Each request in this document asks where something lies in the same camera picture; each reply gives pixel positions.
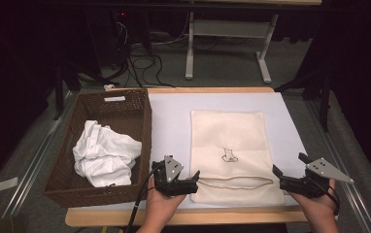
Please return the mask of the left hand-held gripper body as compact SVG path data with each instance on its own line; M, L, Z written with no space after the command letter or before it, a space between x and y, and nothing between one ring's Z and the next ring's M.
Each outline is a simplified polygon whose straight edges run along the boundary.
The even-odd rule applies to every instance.
M172 155L165 155L160 162L152 163L154 187L167 197L185 195L192 192L192 179L180 180L184 166Z

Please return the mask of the person's right hand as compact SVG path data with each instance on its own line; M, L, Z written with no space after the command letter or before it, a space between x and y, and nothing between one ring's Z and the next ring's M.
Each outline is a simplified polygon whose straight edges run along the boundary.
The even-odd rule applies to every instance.
M293 192L289 195L301 206L308 222L335 220L335 204L326 195L314 199Z

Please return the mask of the wooden table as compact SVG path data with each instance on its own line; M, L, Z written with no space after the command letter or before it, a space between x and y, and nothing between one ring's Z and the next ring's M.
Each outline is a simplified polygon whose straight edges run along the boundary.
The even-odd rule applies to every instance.
M189 173L190 116L192 109L254 112L265 114L272 157L285 174L300 177L304 165L297 154L303 143L282 95L270 87L178 87L151 88L152 158L173 154ZM169 221L171 225L281 223L306 220L291 198L277 207L230 207L197 204L186 199Z

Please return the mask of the black stand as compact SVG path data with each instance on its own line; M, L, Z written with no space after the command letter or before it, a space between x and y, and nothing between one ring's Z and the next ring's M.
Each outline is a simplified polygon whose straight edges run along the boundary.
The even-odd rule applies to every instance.
M110 80L90 72L85 68L79 66L78 64L71 61L58 61L55 68L54 76L54 91L55 91L55 117L54 119L59 119L64 112L64 94L63 94L63 84L66 83L68 88L72 91L79 91L81 89L81 83L79 81L78 75L83 73L89 76L97 82L103 84L112 84Z
M313 71L297 76L294 80L275 88L276 92L284 92L291 88L302 88L304 100L320 100L319 122L325 132L328 131L327 116L330 93L330 72L326 65L320 65Z

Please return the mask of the white tape strip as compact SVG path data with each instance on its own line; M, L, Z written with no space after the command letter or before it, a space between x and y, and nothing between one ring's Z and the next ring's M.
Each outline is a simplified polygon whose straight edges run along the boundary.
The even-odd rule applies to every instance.
M14 177L14 178L2 181L0 182L0 191L15 187L17 186L17 184L18 184L18 177Z

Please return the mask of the brown woven basket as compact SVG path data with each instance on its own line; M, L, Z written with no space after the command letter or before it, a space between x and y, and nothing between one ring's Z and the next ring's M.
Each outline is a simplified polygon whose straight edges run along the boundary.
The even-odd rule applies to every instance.
M125 96L125 101L104 101L104 98L113 96ZM94 187L75 172L72 148L81 137L87 120L109 125L115 132L142 143L141 155L132 170L131 185ZM149 174L151 148L152 107L145 89L80 94L68 119L43 194L63 208L134 202Z

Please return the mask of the white metal desk frame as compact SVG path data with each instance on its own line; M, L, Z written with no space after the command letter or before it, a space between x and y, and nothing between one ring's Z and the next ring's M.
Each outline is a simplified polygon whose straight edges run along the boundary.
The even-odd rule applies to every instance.
M194 13L190 13L188 22L188 47L185 61L185 78L187 80L193 79L193 44L195 36L233 37L263 40L262 49L258 50L255 53L255 56L263 81L265 83L271 83L272 79L268 71L265 56L269 49L278 18L278 15L272 15L271 19L267 22L195 19Z

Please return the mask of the person's left hand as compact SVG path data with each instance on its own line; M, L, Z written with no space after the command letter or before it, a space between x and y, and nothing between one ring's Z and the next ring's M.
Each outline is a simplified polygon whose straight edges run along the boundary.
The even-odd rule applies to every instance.
M166 197L154 188L154 178L148 183L145 224L166 225L185 200L184 195Z

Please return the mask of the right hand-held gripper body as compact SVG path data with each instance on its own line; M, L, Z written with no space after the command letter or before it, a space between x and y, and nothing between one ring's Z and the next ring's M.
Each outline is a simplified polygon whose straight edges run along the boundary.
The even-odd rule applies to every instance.
M325 195L330 188L330 181L354 183L354 180L329 163L324 158L305 164L305 175L302 178L283 176L280 179L280 189L297 193L308 198L318 198Z

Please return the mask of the metal floor rail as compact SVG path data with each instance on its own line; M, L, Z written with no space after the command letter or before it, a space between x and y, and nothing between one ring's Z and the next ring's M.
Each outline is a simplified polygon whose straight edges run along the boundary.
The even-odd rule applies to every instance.
M54 119L48 129L44 139L42 140L37 152L34 154L24 176L18 183L17 189L13 194L8 206L6 207L2 217L5 216L16 216L21 209L21 206L26 199L29 191L31 190L33 183L37 179L42 166L47 158L48 149L51 146L52 139L54 138L58 127L61 125L64 119L64 115L71 108L71 104L76 97L75 91L69 90L64 97L63 112L57 119Z
M348 207L353 211L353 216L356 219L355 226L358 226L362 233L371 233L371 216L368 212L359 189L357 188L357 178L352 175L348 169L349 164L345 162L338 148L335 146L330 131L326 131L320 123L320 112L316 103L313 101L305 101L307 110L310 112L311 118L316 125L322 140L324 141L327 154L324 158L328 159L341 172L354 179L354 183L337 182L340 186L340 191L345 195L345 204L341 206L341 219L344 220L344 209Z

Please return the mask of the beige drawstring laundry bag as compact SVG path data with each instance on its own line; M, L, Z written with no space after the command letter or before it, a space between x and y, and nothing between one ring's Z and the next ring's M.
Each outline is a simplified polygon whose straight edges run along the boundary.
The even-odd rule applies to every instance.
M190 171L199 172L196 203L282 206L286 202L262 113L191 112Z

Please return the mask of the white table mat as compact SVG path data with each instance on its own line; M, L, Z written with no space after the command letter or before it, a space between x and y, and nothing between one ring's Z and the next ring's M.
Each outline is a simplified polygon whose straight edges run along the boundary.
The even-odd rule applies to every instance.
M153 93L152 159L172 154L200 173L183 209L294 206L274 165L303 175L304 146L281 94Z

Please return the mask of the white shirt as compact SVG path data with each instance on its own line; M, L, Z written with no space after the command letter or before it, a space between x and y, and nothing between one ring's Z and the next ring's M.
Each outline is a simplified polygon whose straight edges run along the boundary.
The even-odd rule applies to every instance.
M115 132L109 125L87 120L73 147L75 172L94 187L131 185L142 143Z

